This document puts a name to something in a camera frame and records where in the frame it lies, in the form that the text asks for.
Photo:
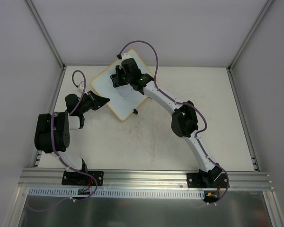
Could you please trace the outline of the yellow framed whiteboard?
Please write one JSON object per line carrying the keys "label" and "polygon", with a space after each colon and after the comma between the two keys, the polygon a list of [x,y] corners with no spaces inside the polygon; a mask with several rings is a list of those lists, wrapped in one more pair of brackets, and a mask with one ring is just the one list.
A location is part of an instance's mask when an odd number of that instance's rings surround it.
{"label": "yellow framed whiteboard", "polygon": [[110,99],[107,105],[121,121],[125,121],[147,99],[139,91],[134,91],[125,79],[121,61],[116,60],[90,83],[98,96]]}

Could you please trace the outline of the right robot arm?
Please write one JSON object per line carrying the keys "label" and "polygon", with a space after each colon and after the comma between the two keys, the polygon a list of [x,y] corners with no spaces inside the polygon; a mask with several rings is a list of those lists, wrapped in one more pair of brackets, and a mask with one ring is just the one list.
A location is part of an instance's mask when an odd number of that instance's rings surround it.
{"label": "right robot arm", "polygon": [[184,139],[197,159],[199,171],[188,181],[188,186],[204,188],[222,186],[223,169],[210,158],[198,137],[202,131],[198,129],[196,114],[199,111],[194,104],[191,101],[179,102],[160,89],[154,77],[142,73],[133,57],[119,54],[117,58],[120,63],[115,67],[116,73],[110,76],[113,87],[130,85],[133,90],[153,99],[167,110],[172,117],[172,131]]}

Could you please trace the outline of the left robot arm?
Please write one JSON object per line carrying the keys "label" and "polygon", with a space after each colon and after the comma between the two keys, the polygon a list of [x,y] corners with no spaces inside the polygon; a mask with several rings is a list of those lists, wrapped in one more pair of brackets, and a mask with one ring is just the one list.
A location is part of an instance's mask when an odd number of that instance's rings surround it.
{"label": "left robot arm", "polygon": [[89,180],[89,172],[85,161],[67,151],[70,145],[70,131],[82,129],[85,124],[84,114],[90,110],[98,110],[110,101],[92,91],[82,97],[69,94],[65,97],[66,111],[53,114],[44,113],[38,116],[34,137],[35,148],[46,154],[53,154],[64,165],[65,171],[73,173],[78,184]]}

